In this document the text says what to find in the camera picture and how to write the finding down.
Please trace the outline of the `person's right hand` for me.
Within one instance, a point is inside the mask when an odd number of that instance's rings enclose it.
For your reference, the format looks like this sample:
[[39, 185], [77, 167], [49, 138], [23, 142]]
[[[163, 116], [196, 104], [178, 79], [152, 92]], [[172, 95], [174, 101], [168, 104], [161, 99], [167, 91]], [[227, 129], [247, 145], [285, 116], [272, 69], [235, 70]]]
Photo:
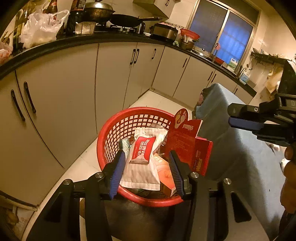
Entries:
[[283, 170], [285, 183], [281, 190], [280, 202], [288, 213], [295, 213], [295, 144], [285, 149], [285, 158], [289, 162]]

